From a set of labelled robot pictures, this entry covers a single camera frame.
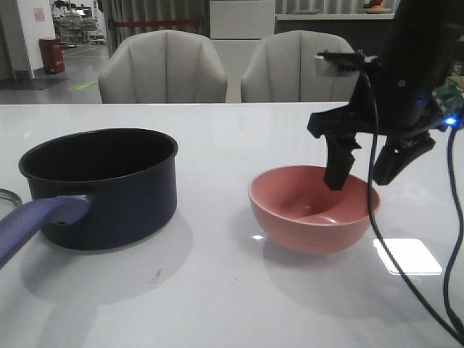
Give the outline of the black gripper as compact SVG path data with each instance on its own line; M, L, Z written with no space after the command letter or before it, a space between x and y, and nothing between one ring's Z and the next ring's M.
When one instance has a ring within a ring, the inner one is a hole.
M316 138L326 135L327 163L324 181L332 191L342 190L360 149L356 133L388 136L376 160L373 180L390 184L411 162L431 151L436 142L417 136L442 127L432 91L444 82L441 75L407 77L379 74L360 78L349 103L325 112L313 112L307 125Z

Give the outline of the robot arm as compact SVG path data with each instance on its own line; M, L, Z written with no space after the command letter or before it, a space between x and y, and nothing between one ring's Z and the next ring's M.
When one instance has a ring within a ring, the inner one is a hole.
M412 161L433 149L430 130L443 131L443 114L432 91L445 81L463 34L462 1L401 1L384 34L377 57L361 52L317 54L316 62L336 71L360 73L348 105L310 115L307 129L325 137L324 181L343 188L359 148L357 133L387 137L373 170L373 180L387 185Z

